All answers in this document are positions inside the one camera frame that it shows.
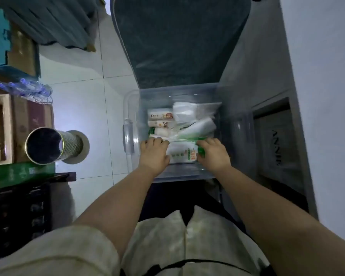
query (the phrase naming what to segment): tiled floor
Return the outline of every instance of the tiled floor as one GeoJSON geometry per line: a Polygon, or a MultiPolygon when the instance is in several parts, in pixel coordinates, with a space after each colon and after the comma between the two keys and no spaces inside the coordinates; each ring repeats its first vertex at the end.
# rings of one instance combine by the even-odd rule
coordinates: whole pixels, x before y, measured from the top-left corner
{"type": "Polygon", "coordinates": [[[77,173],[78,180],[67,188],[72,219],[127,175],[122,142],[123,98],[128,91],[138,89],[115,32],[109,4],[100,6],[91,33],[95,35],[95,53],[59,44],[40,46],[40,81],[50,84],[54,91],[55,128],[81,131],[90,142],[83,162],[56,164],[57,172],[77,173]]]}

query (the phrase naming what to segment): left hand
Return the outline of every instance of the left hand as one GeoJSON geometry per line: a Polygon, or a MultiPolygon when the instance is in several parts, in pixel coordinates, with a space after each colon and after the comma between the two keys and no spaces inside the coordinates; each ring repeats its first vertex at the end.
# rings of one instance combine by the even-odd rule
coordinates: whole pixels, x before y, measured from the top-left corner
{"type": "Polygon", "coordinates": [[[149,138],[140,143],[140,158],[138,168],[148,169],[153,177],[165,170],[170,162],[170,156],[166,156],[166,150],[170,142],[162,141],[162,138],[149,138]]]}

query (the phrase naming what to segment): storage box handle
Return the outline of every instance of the storage box handle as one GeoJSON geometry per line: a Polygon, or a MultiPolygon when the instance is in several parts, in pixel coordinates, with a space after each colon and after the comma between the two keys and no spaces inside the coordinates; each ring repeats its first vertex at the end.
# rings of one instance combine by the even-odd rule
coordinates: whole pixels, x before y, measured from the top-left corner
{"type": "Polygon", "coordinates": [[[134,154],[133,123],[130,119],[124,119],[123,144],[124,144],[124,151],[127,155],[134,154]]]}

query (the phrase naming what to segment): green box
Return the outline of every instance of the green box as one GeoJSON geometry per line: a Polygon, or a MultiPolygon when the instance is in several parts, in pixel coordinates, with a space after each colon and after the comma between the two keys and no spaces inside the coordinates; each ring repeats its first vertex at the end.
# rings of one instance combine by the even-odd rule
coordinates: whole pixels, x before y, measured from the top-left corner
{"type": "Polygon", "coordinates": [[[55,174],[55,163],[40,166],[32,162],[0,165],[0,188],[18,185],[55,174]]]}

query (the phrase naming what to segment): hand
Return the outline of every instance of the hand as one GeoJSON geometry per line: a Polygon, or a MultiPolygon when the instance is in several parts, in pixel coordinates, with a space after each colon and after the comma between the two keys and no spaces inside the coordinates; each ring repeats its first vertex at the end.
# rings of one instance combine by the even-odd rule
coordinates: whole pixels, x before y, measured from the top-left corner
{"type": "Polygon", "coordinates": [[[207,138],[197,141],[197,145],[205,150],[205,157],[198,154],[200,162],[208,171],[215,174],[223,168],[231,167],[230,157],[225,146],[216,138],[207,138]]]}
{"type": "Polygon", "coordinates": [[[156,177],[170,162],[170,156],[166,156],[166,149],[169,141],[162,141],[162,138],[149,138],[140,143],[140,158],[138,168],[151,170],[153,177],[156,177]]]}

